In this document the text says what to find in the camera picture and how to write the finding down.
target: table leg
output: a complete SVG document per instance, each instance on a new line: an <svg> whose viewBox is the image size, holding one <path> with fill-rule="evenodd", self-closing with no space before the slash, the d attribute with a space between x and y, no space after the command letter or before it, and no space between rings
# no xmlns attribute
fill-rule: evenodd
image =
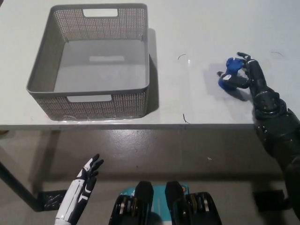
<svg viewBox="0 0 300 225"><path fill-rule="evenodd" d="M37 198L0 162L0 178L35 212L58 210L67 190L41 191Z"/></svg>

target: white robotic hand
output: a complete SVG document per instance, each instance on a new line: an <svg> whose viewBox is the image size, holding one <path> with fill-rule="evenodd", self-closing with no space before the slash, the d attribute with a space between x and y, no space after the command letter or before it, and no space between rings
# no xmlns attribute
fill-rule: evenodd
<svg viewBox="0 0 300 225"><path fill-rule="evenodd" d="M91 158L72 181L62 200L54 225L76 225L96 184L96 171L102 164L99 154Z"/></svg>

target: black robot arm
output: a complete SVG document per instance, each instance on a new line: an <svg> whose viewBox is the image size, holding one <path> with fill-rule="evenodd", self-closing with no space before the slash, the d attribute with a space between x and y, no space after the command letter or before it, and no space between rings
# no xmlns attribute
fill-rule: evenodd
<svg viewBox="0 0 300 225"><path fill-rule="evenodd" d="M258 61L245 53L238 52L238 56L244 58L248 79L243 82L253 98L257 135L283 171L291 206L300 219L300 121L268 87Z"/></svg>

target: basket handle hole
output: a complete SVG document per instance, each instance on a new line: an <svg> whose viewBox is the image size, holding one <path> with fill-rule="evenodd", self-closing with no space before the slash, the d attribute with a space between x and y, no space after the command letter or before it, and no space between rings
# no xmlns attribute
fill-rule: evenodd
<svg viewBox="0 0 300 225"><path fill-rule="evenodd" d="M118 16L118 10L116 8L84 9L83 14L85 17L115 17Z"/></svg>
<svg viewBox="0 0 300 225"><path fill-rule="evenodd" d="M90 95L90 96L69 96L69 102L109 102L112 100L111 95Z"/></svg>

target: gray plastic basket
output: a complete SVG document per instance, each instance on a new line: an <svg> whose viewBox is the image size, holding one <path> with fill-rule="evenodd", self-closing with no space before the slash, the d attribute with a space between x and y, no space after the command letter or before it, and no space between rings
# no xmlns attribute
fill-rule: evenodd
<svg viewBox="0 0 300 225"><path fill-rule="evenodd" d="M27 84L50 119L140 118L146 114L148 87L146 5L51 9Z"/></svg>

